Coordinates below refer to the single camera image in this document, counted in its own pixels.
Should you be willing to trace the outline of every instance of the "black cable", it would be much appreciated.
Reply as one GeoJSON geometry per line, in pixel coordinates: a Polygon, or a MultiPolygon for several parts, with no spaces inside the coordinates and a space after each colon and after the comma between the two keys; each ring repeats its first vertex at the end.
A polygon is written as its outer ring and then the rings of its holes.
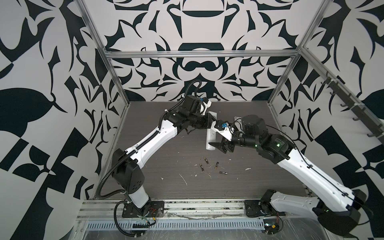
{"type": "Polygon", "coordinates": [[[122,203],[126,203],[127,201],[123,200],[123,201],[120,201],[116,204],[115,208],[113,209],[113,220],[115,221],[115,225],[116,225],[116,228],[119,230],[119,232],[121,232],[122,234],[128,236],[128,237],[141,237],[143,236],[144,233],[140,234],[140,235],[137,235],[137,234],[132,234],[132,233],[127,233],[126,231],[124,231],[119,223],[118,223],[118,217],[116,215],[116,211],[118,209],[118,206],[122,203]]]}
{"type": "Polygon", "coordinates": [[[197,90],[201,87],[201,80],[199,80],[199,85],[197,86],[197,88],[195,88],[195,97],[197,97],[197,90]]]}
{"type": "MultiPolygon", "coordinates": [[[[316,169],[314,169],[313,166],[312,166],[311,164],[308,164],[307,161],[305,160],[305,158],[303,157],[301,151],[299,150],[298,146],[296,145],[296,143],[295,143],[295,142],[294,142],[294,141],[293,141],[293,140],[292,140],[292,139],[291,139],[285,132],[283,132],[283,131],[281,131],[281,130],[275,128],[275,127],[272,127],[272,126],[270,126],[270,125],[266,125],[266,126],[267,126],[267,127],[271,127],[271,128],[273,128],[273,129],[275,129],[275,130],[281,132],[281,133],[284,134],[285,136],[287,136],[287,137],[291,140],[291,142],[295,145],[295,147],[297,148],[298,152],[300,153],[301,158],[304,160],[305,164],[307,164],[307,166],[308,166],[309,169],[314,170],[314,171],[315,171],[317,174],[319,174],[322,178],[324,178],[325,180],[327,180],[333,187],[335,187],[339,192],[341,192],[343,196],[345,196],[345,197],[351,199],[352,201],[354,201],[355,203],[359,204],[362,208],[365,207],[367,210],[369,210],[369,212],[371,213],[371,218],[373,218],[373,216],[374,216],[373,211],[372,211],[369,207],[367,207],[366,205],[361,204],[361,203],[359,203],[358,201],[352,199],[350,196],[348,196],[348,194],[347,194],[346,192],[343,192],[342,190],[340,190],[337,186],[335,186],[335,185],[334,185],[331,181],[329,181],[326,177],[324,177],[324,176],[321,175],[318,171],[316,171],[316,169]]],[[[366,222],[364,222],[364,223],[361,223],[361,224],[358,224],[358,226],[359,226],[359,225],[366,224],[366,223],[368,223],[369,221],[370,221],[370,219],[368,218],[368,221],[366,221],[366,222]]]]}
{"type": "Polygon", "coordinates": [[[161,116],[160,116],[160,119],[159,119],[159,125],[158,125],[160,131],[161,131],[161,124],[162,124],[163,119],[164,119],[164,116],[165,116],[166,114],[167,114],[167,112],[164,111],[163,114],[161,114],[161,116]]]}
{"type": "Polygon", "coordinates": [[[232,126],[235,124],[235,122],[237,122],[238,120],[240,120],[241,118],[238,118],[238,119],[236,119],[232,124],[231,124],[231,126],[229,127],[229,132],[232,134],[232,137],[236,137],[233,133],[234,132],[231,132],[231,128],[232,128],[232,126]]]}
{"type": "Polygon", "coordinates": [[[281,220],[281,228],[279,228],[279,230],[276,232],[276,233],[278,233],[278,232],[281,232],[281,230],[283,229],[283,227],[284,227],[284,223],[283,223],[283,220],[282,220],[282,218],[281,217],[279,217],[279,216],[277,216],[280,220],[281,220]]]}
{"type": "Polygon", "coordinates": [[[142,228],[149,228],[150,226],[153,226],[153,225],[155,225],[156,224],[156,220],[154,220],[154,222],[153,223],[151,223],[151,224],[147,224],[147,225],[140,225],[140,224],[132,224],[132,227],[142,227],[142,228]]]}

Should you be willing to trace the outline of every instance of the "white cylindrical object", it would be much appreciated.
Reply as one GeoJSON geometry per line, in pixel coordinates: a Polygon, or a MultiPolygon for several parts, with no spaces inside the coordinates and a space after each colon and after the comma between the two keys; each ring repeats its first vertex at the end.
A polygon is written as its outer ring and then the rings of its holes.
{"type": "Polygon", "coordinates": [[[145,192],[143,185],[136,192],[128,195],[133,204],[138,208],[142,208],[149,200],[148,194],[145,192]]]}
{"type": "MultiPolygon", "coordinates": [[[[217,113],[211,111],[209,111],[208,113],[210,113],[214,118],[217,119],[217,113]]],[[[205,149],[215,150],[214,146],[208,144],[209,142],[216,142],[216,132],[210,128],[207,129],[207,142],[205,144],[205,149]]]]}

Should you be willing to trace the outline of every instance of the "clear plastic sheet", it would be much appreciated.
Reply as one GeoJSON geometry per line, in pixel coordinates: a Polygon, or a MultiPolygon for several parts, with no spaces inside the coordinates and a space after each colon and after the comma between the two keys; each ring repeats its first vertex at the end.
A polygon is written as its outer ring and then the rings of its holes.
{"type": "MultiPolygon", "coordinates": [[[[140,237],[142,240],[327,240],[324,228],[309,218],[285,218],[284,227],[275,235],[267,235],[253,229],[216,229],[216,230],[148,230],[140,237]]],[[[86,230],[84,240],[129,240],[118,230],[86,230]]]]}

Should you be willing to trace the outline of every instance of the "black mounting plate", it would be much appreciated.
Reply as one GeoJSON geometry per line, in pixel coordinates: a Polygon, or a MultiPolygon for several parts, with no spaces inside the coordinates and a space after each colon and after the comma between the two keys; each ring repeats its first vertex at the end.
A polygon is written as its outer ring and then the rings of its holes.
{"type": "MultiPolygon", "coordinates": [[[[150,215],[156,216],[159,212],[164,213],[164,201],[151,201],[150,208],[156,209],[153,213],[149,211],[150,215]]],[[[122,211],[122,218],[132,218],[140,215],[133,203],[124,204],[124,209],[122,211]]]]}
{"type": "MultiPolygon", "coordinates": [[[[262,217],[264,214],[261,212],[260,200],[245,200],[245,214],[247,217],[262,217]]],[[[277,212],[279,213],[279,216],[285,216],[284,212],[277,212]]]]}

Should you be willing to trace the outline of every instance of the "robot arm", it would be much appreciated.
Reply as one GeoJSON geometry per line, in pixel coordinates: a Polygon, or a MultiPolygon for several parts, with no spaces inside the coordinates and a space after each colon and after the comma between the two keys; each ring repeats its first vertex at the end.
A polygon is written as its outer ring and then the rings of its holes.
{"type": "Polygon", "coordinates": [[[366,201],[365,193],[352,191],[338,183],[303,156],[284,136],[269,134],[262,118],[248,115],[241,119],[240,125],[237,128],[235,124],[217,120],[211,129],[223,138],[221,142],[209,144],[223,153],[233,152],[235,146],[254,148],[262,157],[292,173],[318,196],[298,197],[268,190],[259,204],[260,215],[291,212],[316,219],[340,236],[349,233],[359,223],[358,210],[366,201]]]}
{"type": "Polygon", "coordinates": [[[115,151],[112,159],[113,166],[123,158],[127,158],[127,161],[114,170],[112,177],[126,191],[140,215],[147,212],[151,201],[143,187],[144,175],[141,168],[161,146],[183,129],[189,126],[195,129],[210,128],[215,120],[210,113],[206,113],[210,106],[211,102],[207,98],[188,95],[177,111],[167,112],[161,124],[141,141],[125,151],[120,149],[115,151]]]}

